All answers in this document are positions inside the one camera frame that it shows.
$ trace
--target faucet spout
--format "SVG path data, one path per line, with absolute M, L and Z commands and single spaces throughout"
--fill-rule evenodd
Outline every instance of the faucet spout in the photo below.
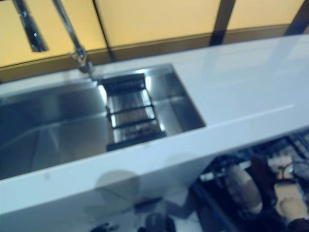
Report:
M 74 54 L 69 54 L 78 64 L 78 68 L 82 73 L 89 73 L 90 78 L 92 77 L 93 64 L 89 59 L 89 56 L 86 50 L 81 46 L 79 40 L 76 36 L 76 33 L 73 29 L 73 26 L 69 20 L 69 17 L 64 10 L 64 7 L 60 0 L 52 0 L 57 12 L 74 44 Z

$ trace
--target white countertop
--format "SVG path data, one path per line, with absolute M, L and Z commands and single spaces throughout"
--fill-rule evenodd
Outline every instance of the white countertop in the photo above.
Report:
M 309 35 L 235 43 L 96 67 L 171 63 L 207 126 L 0 181 L 0 214 L 97 188 L 104 173 L 144 175 L 309 126 Z M 81 78 L 77 70 L 0 86 L 3 95 Z M 128 178 L 112 175 L 105 186 Z

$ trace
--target yellow wall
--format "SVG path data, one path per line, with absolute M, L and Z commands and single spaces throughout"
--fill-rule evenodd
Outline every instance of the yellow wall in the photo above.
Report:
M 227 29 L 290 24 L 303 2 L 304 0 L 236 0 Z
M 24 0 L 49 51 L 33 53 L 11 0 L 0 1 L 0 67 L 73 51 L 52 0 Z M 236 0 L 228 29 L 289 24 L 304 0 Z M 81 44 L 105 48 L 92 0 L 62 0 Z M 220 0 L 97 0 L 112 46 L 212 32 Z
M 32 52 L 11 0 L 0 2 L 0 67 L 72 52 L 73 44 L 51 0 L 25 0 L 49 47 Z M 62 0 L 77 36 L 87 50 L 106 47 L 90 0 Z
M 220 0 L 97 0 L 111 46 L 212 32 Z

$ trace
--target chrome faucet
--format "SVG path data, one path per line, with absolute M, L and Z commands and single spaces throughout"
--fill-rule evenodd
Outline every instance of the chrome faucet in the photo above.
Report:
M 67 13 L 64 10 L 63 5 L 60 0 L 52 0 L 57 12 L 74 44 L 74 53 L 69 53 L 69 56 L 76 61 L 78 64 L 78 69 L 82 73 L 88 73 L 90 78 L 92 78 L 93 64 L 89 59 L 86 50 L 81 46 L 79 40 L 75 34 L 73 26 L 69 20 Z M 47 45 L 45 44 L 39 30 L 31 17 L 29 10 L 23 0 L 13 0 L 13 3 L 20 15 L 23 27 L 25 29 L 28 41 L 30 43 L 33 52 L 44 52 L 47 51 Z

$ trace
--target stainless steel sink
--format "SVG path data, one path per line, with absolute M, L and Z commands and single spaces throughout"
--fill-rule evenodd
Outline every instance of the stainless steel sink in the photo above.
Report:
M 205 126 L 172 66 L 1 98 L 0 179 Z

